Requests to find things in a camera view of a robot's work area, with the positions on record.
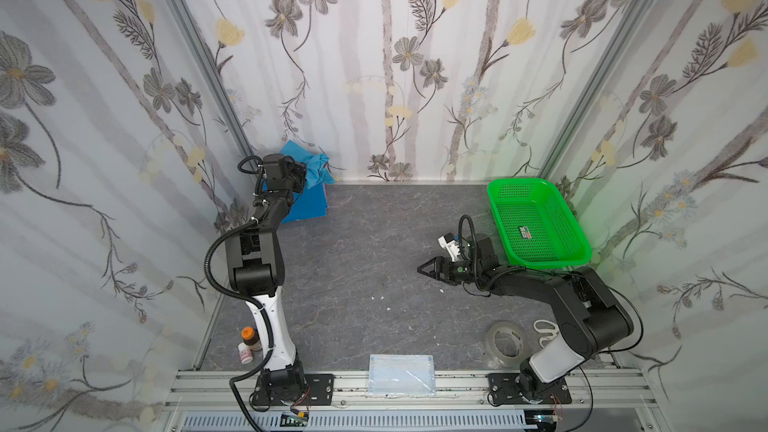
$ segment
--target green plastic basket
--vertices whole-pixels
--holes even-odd
[[[592,258],[560,191],[542,178],[500,178],[488,197],[511,264],[535,269],[583,265]]]

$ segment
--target gray tabletop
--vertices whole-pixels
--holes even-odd
[[[456,233],[462,214],[506,262],[485,186],[327,186],[326,193],[327,216],[278,231],[283,308],[305,370],[367,370],[370,354],[432,354],[437,370],[498,368],[484,338],[499,321],[518,325],[530,350],[540,349],[533,322],[554,320],[548,305],[473,297],[416,273],[446,255],[437,238]],[[252,368],[240,363],[237,345],[253,323],[245,303],[227,298],[202,370]]]

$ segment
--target floral wallpaper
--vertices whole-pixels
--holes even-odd
[[[148,430],[252,185],[163,0],[3,0],[0,24],[3,429]]]
[[[536,174],[632,0],[186,1],[255,149],[392,182]]]
[[[764,428],[766,29],[768,0],[658,0],[552,176],[678,431]]]

